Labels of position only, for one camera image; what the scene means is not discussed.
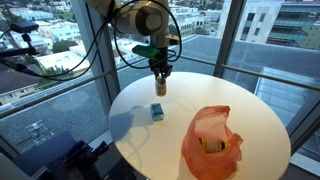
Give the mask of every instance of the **equipment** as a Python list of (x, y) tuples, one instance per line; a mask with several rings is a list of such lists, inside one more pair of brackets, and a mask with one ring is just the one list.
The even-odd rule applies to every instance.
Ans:
[(135, 0), (124, 5), (118, 4), (114, 0), (85, 0), (85, 2), (106, 17), (115, 31), (150, 36), (150, 46), (137, 46), (133, 52), (149, 58), (149, 67), (155, 75), (157, 95), (164, 96), (166, 94), (166, 78), (170, 76), (172, 71), (172, 65), (168, 64), (168, 46), (181, 45), (177, 36), (169, 34), (168, 1)]

